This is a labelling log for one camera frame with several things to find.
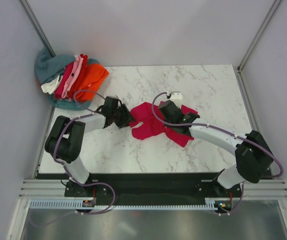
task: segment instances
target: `crumpled red cloth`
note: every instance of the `crumpled red cloth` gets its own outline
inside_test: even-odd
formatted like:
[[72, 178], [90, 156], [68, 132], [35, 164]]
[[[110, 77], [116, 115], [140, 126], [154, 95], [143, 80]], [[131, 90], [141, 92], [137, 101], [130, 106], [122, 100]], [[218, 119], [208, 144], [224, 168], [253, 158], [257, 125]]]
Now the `crumpled red cloth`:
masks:
[[[154, 111], [159, 118], [165, 120], [162, 113], [159, 111], [158, 106], [154, 105]], [[181, 111], [183, 114], [187, 113], [195, 113], [198, 114], [197, 111], [186, 107], [184, 105], [181, 106]], [[130, 111], [131, 115], [134, 117], [135, 121], [129, 122], [129, 126], [132, 128], [132, 136], [136, 139], [144, 140], [152, 136], [157, 136], [159, 134], [165, 133], [166, 136], [174, 141], [181, 147], [185, 147], [189, 140], [194, 140], [193, 137], [179, 134], [172, 130], [169, 127], [165, 127], [165, 125], [155, 118], [152, 111], [152, 104], [149, 102], [144, 102], [136, 107], [134, 107]], [[139, 127], [135, 127], [139, 122], [143, 122], [143, 124]]]

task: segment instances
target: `gray floor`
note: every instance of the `gray floor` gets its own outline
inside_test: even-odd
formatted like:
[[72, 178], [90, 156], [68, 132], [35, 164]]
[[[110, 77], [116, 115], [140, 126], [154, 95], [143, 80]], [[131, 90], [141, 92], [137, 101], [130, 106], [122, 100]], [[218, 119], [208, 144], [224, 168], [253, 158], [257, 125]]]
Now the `gray floor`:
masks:
[[[71, 210], [33, 209], [31, 219], [44, 224]], [[287, 240], [277, 202], [243, 201], [231, 216], [206, 211], [112, 210], [72, 214], [35, 228], [26, 224], [28, 240]]]

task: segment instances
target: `marble tabletop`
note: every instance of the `marble tabletop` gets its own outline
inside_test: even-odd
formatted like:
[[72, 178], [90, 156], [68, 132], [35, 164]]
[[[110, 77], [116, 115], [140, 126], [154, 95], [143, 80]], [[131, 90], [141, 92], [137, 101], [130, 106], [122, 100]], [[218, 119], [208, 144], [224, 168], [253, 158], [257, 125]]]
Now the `marble tabletop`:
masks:
[[[165, 91], [180, 91], [183, 104], [198, 111], [211, 124], [250, 132], [244, 102], [231, 65], [175, 65], [107, 67], [110, 75], [99, 93], [118, 96], [129, 110], [143, 102], [151, 103]], [[95, 96], [90, 108], [104, 102]], [[60, 115], [75, 117], [88, 111], [56, 109], [52, 123]], [[190, 140], [177, 145], [162, 133], [145, 140], [132, 136], [130, 127], [86, 133], [80, 157], [91, 173], [217, 172], [236, 163], [234, 156], [206, 141]], [[64, 169], [44, 152], [39, 173], [64, 173]]]

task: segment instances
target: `orange cloth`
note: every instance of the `orange cloth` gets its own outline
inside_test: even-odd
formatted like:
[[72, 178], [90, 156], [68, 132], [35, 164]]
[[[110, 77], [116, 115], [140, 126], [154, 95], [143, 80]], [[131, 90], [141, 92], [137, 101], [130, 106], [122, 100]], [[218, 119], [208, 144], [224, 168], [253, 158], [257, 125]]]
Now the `orange cloth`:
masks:
[[74, 82], [74, 84], [72, 85], [72, 87], [68, 93], [68, 98], [70, 98], [70, 99], [74, 98], [74, 94], [75, 94], [75, 92], [77, 92], [79, 90], [79, 87], [83, 83], [84, 78], [85, 78], [85, 74], [86, 74], [88, 56], [80, 54], [80, 57], [83, 58], [82, 66], [81, 66], [81, 70], [79, 72], [77, 80]]
[[[97, 92], [100, 85], [109, 75], [109, 72], [100, 64], [93, 63], [87, 66], [84, 79], [78, 90], [91, 90]], [[79, 102], [91, 101], [96, 94], [88, 91], [79, 92], [76, 99]]]

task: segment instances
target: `white wall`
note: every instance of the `white wall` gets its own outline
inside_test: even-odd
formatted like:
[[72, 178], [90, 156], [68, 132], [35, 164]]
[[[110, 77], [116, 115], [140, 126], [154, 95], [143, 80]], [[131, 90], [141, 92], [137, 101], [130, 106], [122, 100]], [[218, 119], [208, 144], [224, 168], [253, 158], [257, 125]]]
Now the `white wall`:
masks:
[[263, 135], [283, 163], [287, 183], [287, 0], [272, 19], [242, 75]]
[[27, 0], [57, 54], [105, 66], [239, 65], [273, 0]]
[[31, 177], [50, 105], [34, 74], [41, 41], [17, 0], [0, 0], [0, 240]]

